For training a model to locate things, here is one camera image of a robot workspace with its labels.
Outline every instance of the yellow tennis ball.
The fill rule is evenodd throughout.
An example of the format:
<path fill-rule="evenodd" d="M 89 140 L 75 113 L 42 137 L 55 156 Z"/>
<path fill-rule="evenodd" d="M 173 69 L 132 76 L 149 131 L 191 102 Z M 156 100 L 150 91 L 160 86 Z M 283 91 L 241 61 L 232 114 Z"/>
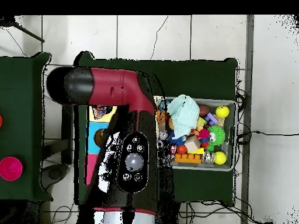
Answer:
<path fill-rule="evenodd" d="M 216 108 L 216 115 L 220 118 L 226 118 L 230 113 L 227 106 L 218 106 Z"/>
<path fill-rule="evenodd" d="M 218 165 L 222 165 L 227 161 L 227 157 L 225 153 L 218 151 L 215 153 L 215 163 Z"/>

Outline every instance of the black metal stand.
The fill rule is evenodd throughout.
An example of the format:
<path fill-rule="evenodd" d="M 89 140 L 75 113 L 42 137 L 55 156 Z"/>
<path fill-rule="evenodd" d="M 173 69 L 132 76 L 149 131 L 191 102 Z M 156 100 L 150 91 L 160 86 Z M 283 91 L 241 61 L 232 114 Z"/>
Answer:
<path fill-rule="evenodd" d="M 39 36 L 35 35 L 34 33 L 30 32 L 27 29 L 25 29 L 24 27 L 20 26 L 16 22 L 15 16 L 0 16 L 0 26 L 2 26 L 2 27 L 15 27 L 15 28 L 21 30 L 22 32 L 28 34 L 29 36 L 41 41 L 42 43 L 44 43 L 44 39 L 40 38 Z"/>

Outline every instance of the toy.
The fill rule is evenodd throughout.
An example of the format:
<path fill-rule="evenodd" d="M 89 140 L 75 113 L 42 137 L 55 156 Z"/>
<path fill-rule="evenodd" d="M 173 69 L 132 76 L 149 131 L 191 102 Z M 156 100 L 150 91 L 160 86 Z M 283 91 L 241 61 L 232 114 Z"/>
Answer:
<path fill-rule="evenodd" d="M 199 148 L 198 150 L 196 151 L 191 151 L 191 152 L 188 152 L 189 154 L 197 154 L 197 155 L 203 155 L 204 153 L 204 149 L 203 148 Z"/>
<path fill-rule="evenodd" d="M 210 126 L 208 128 L 208 131 L 210 132 L 210 143 L 207 147 L 207 150 L 214 151 L 214 146 L 223 144 L 225 140 L 225 132 L 221 127 L 217 125 Z"/>
<path fill-rule="evenodd" d="M 169 121 L 168 121 L 168 125 L 170 127 L 170 129 L 174 130 L 175 127 L 173 126 L 173 123 L 172 123 L 172 119 L 170 118 Z"/>
<path fill-rule="evenodd" d="M 209 125 L 216 125 L 216 123 L 218 123 L 218 120 L 216 120 L 211 113 L 208 113 L 204 119 L 208 121 Z"/>
<path fill-rule="evenodd" d="M 197 138 L 197 136 L 191 136 L 186 140 L 185 146 L 188 152 L 196 151 L 200 147 L 199 139 Z"/>
<path fill-rule="evenodd" d="M 166 109 L 165 109 L 165 101 L 166 101 L 166 105 L 168 106 L 168 104 L 171 102 L 170 100 L 162 100 L 161 102 L 160 102 L 160 105 L 159 105 L 159 110 L 161 110 L 161 111 L 166 111 Z"/>
<path fill-rule="evenodd" d="M 160 110 L 157 111 L 157 122 L 158 124 L 165 122 L 165 113 Z"/>
<path fill-rule="evenodd" d="M 167 111 L 171 115 L 176 137 L 188 135 L 191 129 L 196 128 L 199 106 L 190 96 L 182 94 L 174 98 Z"/>
<path fill-rule="evenodd" d="M 183 163 L 201 163 L 200 155 L 193 154 L 175 154 L 175 162 L 183 162 Z"/>
<path fill-rule="evenodd" d="M 161 140 L 166 140 L 167 139 L 167 137 L 168 137 L 168 133 L 167 133 L 167 131 L 160 131 L 159 132 L 159 137 L 160 137 L 160 139 Z"/>
<path fill-rule="evenodd" d="M 205 139 L 210 137 L 210 132 L 207 129 L 201 129 L 199 131 L 199 138 Z"/>
<path fill-rule="evenodd" d="M 202 130 L 202 129 L 203 129 L 203 126 L 204 126 L 205 124 L 207 124 L 207 121 L 204 120 L 203 118 L 199 117 L 199 118 L 197 119 L 197 130 L 198 130 L 198 131 Z"/>
<path fill-rule="evenodd" d="M 171 145 L 171 156 L 175 155 L 175 149 L 176 149 L 176 145 Z"/>
<path fill-rule="evenodd" d="M 202 163 L 213 163 L 215 161 L 215 153 L 210 151 L 205 151 L 203 156 L 201 157 Z"/>
<path fill-rule="evenodd" d="M 226 161 L 227 161 L 227 157 L 223 152 L 218 151 L 215 153 L 215 161 L 214 162 L 216 164 L 223 165 Z"/>
<path fill-rule="evenodd" d="M 216 120 L 218 120 L 218 123 L 216 123 L 216 125 L 223 128 L 225 118 L 220 118 L 216 114 L 213 114 L 213 116 Z"/>
<path fill-rule="evenodd" d="M 93 106 L 92 107 L 93 117 L 95 120 L 99 120 L 102 118 L 105 114 L 112 112 L 112 107 L 101 107 L 101 106 Z"/>
<path fill-rule="evenodd" d="M 207 105 L 199 105 L 199 116 L 204 117 L 210 112 L 210 108 Z"/>
<path fill-rule="evenodd" d="M 0 176 L 7 181 L 18 179 L 22 171 L 22 162 L 15 157 L 8 156 L 0 161 Z"/>
<path fill-rule="evenodd" d="M 171 131 L 168 135 L 168 141 L 171 143 L 171 144 L 175 144 L 175 145 L 183 145 L 184 144 L 184 141 L 186 140 L 186 137 L 185 136 L 182 136 L 178 139 L 172 139 L 173 137 L 175 136 L 175 133 L 174 131 Z"/>
<path fill-rule="evenodd" d="M 226 118 L 230 114 L 227 106 L 218 106 L 216 108 L 216 115 L 220 118 Z"/>
<path fill-rule="evenodd" d="M 184 145 L 180 145 L 180 146 L 176 147 L 176 151 L 177 151 L 177 153 L 182 155 L 182 154 L 187 153 L 187 148 Z"/>
<path fill-rule="evenodd" d="M 195 135 L 197 138 L 199 138 L 199 131 L 197 129 L 191 129 L 189 135 Z"/>
<path fill-rule="evenodd" d="M 163 148 L 164 144 L 161 140 L 157 140 L 157 147 L 158 149 Z"/>

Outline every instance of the orange ball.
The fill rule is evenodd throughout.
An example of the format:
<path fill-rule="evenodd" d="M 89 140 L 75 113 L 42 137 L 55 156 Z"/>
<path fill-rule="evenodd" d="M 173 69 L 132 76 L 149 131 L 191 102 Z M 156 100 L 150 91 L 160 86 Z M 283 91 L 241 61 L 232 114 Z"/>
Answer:
<path fill-rule="evenodd" d="M 185 154 L 185 153 L 187 153 L 187 148 L 186 148 L 186 146 L 184 146 L 184 145 L 181 145 L 181 146 L 177 146 L 176 147 L 176 151 L 177 151 L 177 153 L 179 153 L 179 154 Z"/>

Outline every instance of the dark green table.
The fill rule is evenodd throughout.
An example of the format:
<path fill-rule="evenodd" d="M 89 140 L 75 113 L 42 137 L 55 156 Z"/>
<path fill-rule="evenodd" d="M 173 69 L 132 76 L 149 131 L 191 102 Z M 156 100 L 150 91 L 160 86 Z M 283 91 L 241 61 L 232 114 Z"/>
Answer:
<path fill-rule="evenodd" d="M 40 186 L 43 52 L 31 58 L 0 57 L 0 160 L 14 156 L 23 163 L 15 181 L 0 177 L 0 200 L 51 200 Z"/>
<path fill-rule="evenodd" d="M 93 59 L 89 52 L 79 54 L 76 65 L 112 69 L 130 69 L 147 74 L 154 73 L 160 80 L 166 96 L 181 94 L 201 99 L 235 100 L 237 61 L 133 61 L 124 59 Z M 153 89 L 154 95 L 161 92 Z M 84 200 L 87 186 L 84 185 L 84 149 L 86 107 L 79 107 L 79 202 Z M 175 200 L 200 201 L 223 200 L 233 202 L 234 171 L 173 170 Z"/>

